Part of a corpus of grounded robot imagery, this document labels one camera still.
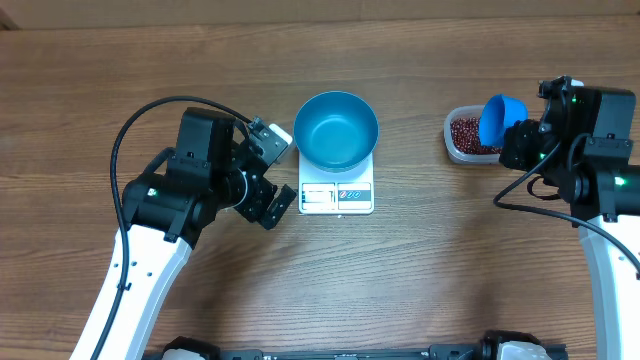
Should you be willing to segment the blue plastic measuring scoop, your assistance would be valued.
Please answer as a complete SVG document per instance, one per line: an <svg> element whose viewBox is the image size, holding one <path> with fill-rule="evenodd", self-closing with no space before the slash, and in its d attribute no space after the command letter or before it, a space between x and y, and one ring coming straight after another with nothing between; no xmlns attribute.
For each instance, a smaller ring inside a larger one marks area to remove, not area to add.
<svg viewBox="0 0 640 360"><path fill-rule="evenodd" d="M526 105L503 94L493 96L484 106L478 125L478 136L482 146L502 147L506 130L517 121L528 118Z"/></svg>

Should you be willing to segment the red adzuki beans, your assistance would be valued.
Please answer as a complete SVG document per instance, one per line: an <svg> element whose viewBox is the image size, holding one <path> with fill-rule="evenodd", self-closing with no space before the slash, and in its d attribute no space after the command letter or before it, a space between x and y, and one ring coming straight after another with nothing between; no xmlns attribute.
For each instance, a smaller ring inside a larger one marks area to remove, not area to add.
<svg viewBox="0 0 640 360"><path fill-rule="evenodd" d="M500 154L500 147L484 146L479 139L479 119L476 117L457 118L450 125L455 148L469 155Z"/></svg>

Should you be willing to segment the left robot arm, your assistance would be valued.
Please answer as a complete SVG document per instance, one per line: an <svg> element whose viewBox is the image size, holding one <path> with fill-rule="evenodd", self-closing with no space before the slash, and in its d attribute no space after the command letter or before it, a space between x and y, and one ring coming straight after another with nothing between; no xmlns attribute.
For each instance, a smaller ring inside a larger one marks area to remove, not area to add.
<svg viewBox="0 0 640 360"><path fill-rule="evenodd" d="M292 146L276 124L187 108L175 147L119 199L124 226L73 358L142 358L169 289L220 211L234 209L266 230L278 224L296 193L264 175Z"/></svg>

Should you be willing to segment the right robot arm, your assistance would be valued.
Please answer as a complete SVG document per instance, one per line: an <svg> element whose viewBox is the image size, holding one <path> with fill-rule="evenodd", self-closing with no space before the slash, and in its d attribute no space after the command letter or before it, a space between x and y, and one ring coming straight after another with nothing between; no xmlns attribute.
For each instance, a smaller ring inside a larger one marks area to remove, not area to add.
<svg viewBox="0 0 640 360"><path fill-rule="evenodd" d="M639 168L630 164L636 96L630 90L539 86L546 109L538 121L507 128L500 163L535 175L570 206L560 213L521 211L566 220L579 230L591 277L599 359L639 356Z"/></svg>

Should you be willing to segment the white digital kitchen scale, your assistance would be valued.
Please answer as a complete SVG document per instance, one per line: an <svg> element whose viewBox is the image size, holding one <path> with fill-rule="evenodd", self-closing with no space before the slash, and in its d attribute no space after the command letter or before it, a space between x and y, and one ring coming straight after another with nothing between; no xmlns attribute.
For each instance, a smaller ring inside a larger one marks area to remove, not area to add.
<svg viewBox="0 0 640 360"><path fill-rule="evenodd" d="M300 155L298 186L298 209L302 214L371 214L375 209L373 155L343 172L325 171Z"/></svg>

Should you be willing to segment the teal metal bowl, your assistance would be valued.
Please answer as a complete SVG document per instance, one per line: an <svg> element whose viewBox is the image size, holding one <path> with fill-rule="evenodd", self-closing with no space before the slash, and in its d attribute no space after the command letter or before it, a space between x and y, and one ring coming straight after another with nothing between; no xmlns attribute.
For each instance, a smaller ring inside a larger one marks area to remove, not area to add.
<svg viewBox="0 0 640 360"><path fill-rule="evenodd" d="M327 91L307 100L296 114L293 130L300 154L330 172L358 166L373 153L380 138L373 108L344 91Z"/></svg>

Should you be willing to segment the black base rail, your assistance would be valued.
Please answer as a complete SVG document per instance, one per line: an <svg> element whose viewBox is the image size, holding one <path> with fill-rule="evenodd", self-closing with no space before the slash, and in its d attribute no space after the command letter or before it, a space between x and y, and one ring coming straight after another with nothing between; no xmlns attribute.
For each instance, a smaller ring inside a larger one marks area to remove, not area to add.
<svg viewBox="0 0 640 360"><path fill-rule="evenodd" d="M258 349L222 350L187 337L177 337L164 349L143 356L144 360L568 360L564 344L545 345L529 333L489 330L473 344L433 344L415 349L325 350L265 352Z"/></svg>

